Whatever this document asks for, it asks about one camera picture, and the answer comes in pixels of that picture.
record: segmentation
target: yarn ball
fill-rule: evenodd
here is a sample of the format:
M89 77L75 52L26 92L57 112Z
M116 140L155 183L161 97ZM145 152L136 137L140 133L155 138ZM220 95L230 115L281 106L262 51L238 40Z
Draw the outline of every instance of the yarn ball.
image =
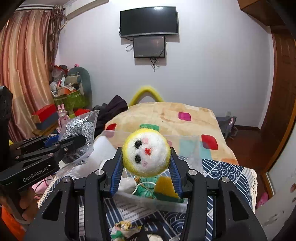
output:
M130 134L122 147L124 167L140 177L156 176L170 163L167 140L153 129L142 128Z

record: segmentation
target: yellow and white felt ball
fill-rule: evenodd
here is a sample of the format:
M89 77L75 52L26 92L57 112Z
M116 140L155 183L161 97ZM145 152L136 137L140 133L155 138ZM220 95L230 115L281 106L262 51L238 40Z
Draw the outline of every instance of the yellow and white felt ball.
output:
M124 167L140 177L162 173L170 163L167 140L153 129L139 129L129 135L122 147Z

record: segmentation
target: curtain rod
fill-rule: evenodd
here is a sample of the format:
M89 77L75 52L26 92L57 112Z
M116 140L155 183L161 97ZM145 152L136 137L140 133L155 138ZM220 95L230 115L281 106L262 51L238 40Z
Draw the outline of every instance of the curtain rod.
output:
M45 4L25 4L20 5L15 11L27 10L27 9L46 9L53 10L54 5L45 5Z

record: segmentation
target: door frame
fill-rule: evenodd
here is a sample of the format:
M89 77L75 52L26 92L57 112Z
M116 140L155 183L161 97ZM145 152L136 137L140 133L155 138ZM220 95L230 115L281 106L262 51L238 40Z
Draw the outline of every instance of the door frame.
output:
M274 34L273 34L272 30L273 29L283 29L283 28L287 29L286 26L275 26L275 27L271 26L271 28L270 28L271 29L271 34L272 34L272 42L273 42L273 46L274 46L274 78L273 78L271 96L270 96L267 112L266 112L266 115L265 115L265 118L264 118L261 129L263 129L264 126L266 125L267 116L268 116L267 114L269 112L268 111L269 105L271 103L272 98L274 97L274 92L275 92L274 91L274 89L275 89L275 84L274 83L276 82L276 73L277 73L277 54L276 54L275 37L274 37ZM262 181L264 182L264 185L265 185L265 187L267 189L266 191L268 193L269 198L271 198L274 195L274 189L273 189L272 183L270 182L268 172L273 167L273 165L275 164L275 162L277 161L277 159L281 155L282 151L284 150L284 148L285 148L285 146L286 146L286 144L287 144L287 142L288 142L288 140L290 138L292 130L294 128L295 121L296 121L296 99L295 99L295 102L294 102L294 107L293 107L293 111L292 111L292 114L291 114L291 118L289 120L289 123L288 123L287 129L285 131L285 134L283 136L283 139L281 140L281 142L280 142L279 146L277 147L277 149L276 149L275 153L273 154L273 156L270 158L270 160L267 163L266 167L260 173L261 176L262 176Z

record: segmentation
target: metal pivot bolt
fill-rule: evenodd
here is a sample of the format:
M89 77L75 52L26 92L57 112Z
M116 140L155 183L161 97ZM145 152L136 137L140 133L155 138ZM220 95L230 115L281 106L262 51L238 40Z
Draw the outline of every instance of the metal pivot bolt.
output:
M103 175L104 174L104 170L103 169L99 169L99 170L96 170L95 172L98 176L100 175Z
M222 177L221 179L225 183L228 183L230 181L230 179L228 177Z
M71 178L69 176L63 177L62 181L67 183L71 180Z
M197 171L194 170L194 169L190 169L190 170L188 171L188 173L189 173L190 175L192 175L192 176L195 176L195 175L197 174Z

